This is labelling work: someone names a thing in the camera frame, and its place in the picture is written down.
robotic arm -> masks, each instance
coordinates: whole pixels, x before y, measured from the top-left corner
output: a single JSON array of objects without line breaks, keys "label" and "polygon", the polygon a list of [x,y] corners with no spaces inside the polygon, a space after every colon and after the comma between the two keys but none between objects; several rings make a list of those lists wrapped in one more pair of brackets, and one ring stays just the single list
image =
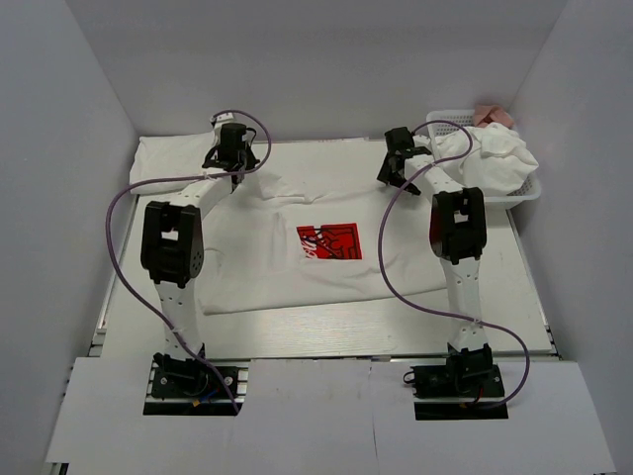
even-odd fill
[{"label": "robotic arm", "polygon": [[[405,174],[411,176],[432,163],[430,150],[415,146],[407,128],[392,129],[385,137],[388,151],[378,180],[400,187],[407,181]],[[444,270],[450,312],[475,319],[453,319],[443,370],[429,376],[428,367],[413,368],[417,395],[478,394],[488,380],[498,378],[488,338],[479,324],[479,265],[487,240],[484,195],[479,188],[464,188],[438,166],[420,174],[406,191],[423,194],[431,203],[429,240]]]},{"label": "robotic arm", "polygon": [[160,371],[156,379],[165,386],[157,390],[162,397],[192,395],[207,385],[208,369],[191,359],[174,334],[179,333],[189,349],[205,357],[194,295],[195,278],[204,262],[202,222],[244,177],[213,176],[250,170],[258,163],[246,140],[247,132],[254,130],[235,123],[231,114],[219,116],[214,129],[219,139],[202,165],[209,170],[208,179],[190,184],[167,201],[152,201],[145,208],[140,262],[154,282],[162,313],[174,325],[174,330],[164,328],[164,353],[154,355]]}]

white wall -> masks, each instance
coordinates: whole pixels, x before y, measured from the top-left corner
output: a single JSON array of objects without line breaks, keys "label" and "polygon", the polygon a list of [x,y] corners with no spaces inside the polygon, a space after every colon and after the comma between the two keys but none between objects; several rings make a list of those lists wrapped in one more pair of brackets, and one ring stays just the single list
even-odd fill
[{"label": "white wall", "polygon": [[142,134],[244,108],[277,139],[509,105],[566,0],[67,0]]},{"label": "white wall", "polygon": [[3,2],[0,68],[0,471],[29,475],[95,328],[136,133],[62,0]]},{"label": "white wall", "polygon": [[630,0],[571,0],[511,108],[544,186],[516,213],[521,238],[621,474],[633,474],[631,32]]}]

white cloth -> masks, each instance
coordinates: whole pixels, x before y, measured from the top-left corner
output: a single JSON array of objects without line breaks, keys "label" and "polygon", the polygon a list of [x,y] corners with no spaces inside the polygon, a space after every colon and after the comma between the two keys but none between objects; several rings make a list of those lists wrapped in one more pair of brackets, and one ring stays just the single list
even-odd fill
[{"label": "white cloth", "polygon": [[[441,166],[455,181],[478,186],[485,196],[505,196],[518,190],[538,162],[516,131],[493,123],[484,129],[467,127],[473,137],[473,150],[460,160]],[[461,131],[435,138],[441,158],[463,153],[468,139]]]},{"label": "white cloth", "polygon": [[[276,189],[263,186],[264,194],[277,197],[264,202],[255,188],[240,185],[203,222],[205,265],[197,285],[205,314],[392,296],[378,266],[377,239],[394,189],[370,184],[307,197],[289,192],[282,180],[272,187]],[[406,196],[389,218],[384,246],[387,272],[405,295],[446,285],[428,244],[429,212],[426,199]],[[358,227],[362,259],[306,257],[297,227],[347,223]]]},{"label": "white cloth", "polygon": [[[201,174],[214,141],[213,133],[143,137],[130,181]],[[377,255],[380,221],[396,191],[375,181],[374,169],[378,170],[383,157],[361,154],[358,160],[362,161],[356,162],[344,153],[324,151],[315,156],[292,155],[291,164],[273,156],[271,166],[248,175],[203,221],[205,264],[196,279],[203,312],[391,297]],[[270,171],[275,166],[278,174]],[[291,181],[280,176],[286,176],[284,170],[289,167],[294,170],[288,173]],[[138,192],[174,191],[186,185],[150,185]],[[384,245],[387,271],[405,295],[445,287],[439,261],[428,243],[429,213],[425,198],[404,195],[389,218]],[[297,227],[350,223],[358,228],[362,259],[307,258]]]},{"label": "white cloth", "polygon": [[[215,142],[213,131],[195,136],[141,137],[130,170],[130,183],[151,178],[202,175],[205,156]],[[133,193],[165,193],[181,190],[188,184],[186,181],[154,183],[140,186]]]}]

plastic basket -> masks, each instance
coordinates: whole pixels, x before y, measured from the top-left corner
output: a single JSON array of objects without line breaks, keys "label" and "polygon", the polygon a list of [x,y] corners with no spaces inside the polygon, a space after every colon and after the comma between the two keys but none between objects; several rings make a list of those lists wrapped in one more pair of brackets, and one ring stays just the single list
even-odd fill
[{"label": "plastic basket", "polygon": [[[473,125],[473,109],[463,111],[433,111],[426,116],[427,121],[436,121],[443,119],[451,121],[460,126]],[[435,144],[436,137],[447,136],[457,131],[456,127],[448,124],[432,124],[428,126],[428,136],[431,139],[431,148],[435,159],[440,158]],[[509,210],[510,208],[522,203],[523,201],[535,200],[541,196],[541,183],[538,181],[535,173],[530,173],[521,187],[506,196],[487,196],[484,198],[488,208],[501,208]]]}]

white panel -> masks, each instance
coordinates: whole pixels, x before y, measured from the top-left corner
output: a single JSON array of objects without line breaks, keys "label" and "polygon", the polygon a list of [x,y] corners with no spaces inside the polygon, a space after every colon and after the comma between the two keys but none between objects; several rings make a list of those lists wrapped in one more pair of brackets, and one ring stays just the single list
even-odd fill
[{"label": "white panel", "polygon": [[30,474],[88,352],[112,274],[104,217],[136,133],[62,0],[3,2],[0,64],[0,459]]},{"label": "white panel", "polygon": [[[522,363],[500,366],[506,391]],[[373,363],[370,377],[381,473],[590,475],[613,471],[600,423],[576,363],[535,363],[500,421],[416,421],[403,385],[408,366]]]},{"label": "white panel", "polygon": [[193,134],[224,107],[277,139],[378,136],[509,105],[565,0],[68,0],[135,126]]},{"label": "white panel", "polygon": [[68,475],[224,473],[233,417],[144,416],[151,358],[79,358],[46,457]]},{"label": "white panel", "polygon": [[378,475],[370,366],[370,361],[253,361],[226,475]]},{"label": "white panel", "polygon": [[633,473],[633,3],[569,3],[512,106],[543,196],[516,221],[563,354],[577,360],[618,472]]},{"label": "white panel", "polygon": [[[78,359],[46,460],[68,475],[613,470],[575,363],[535,363],[507,421],[417,422],[403,363],[255,361],[241,414],[213,418],[143,416],[150,362]],[[522,370],[501,365],[506,389]]]}]

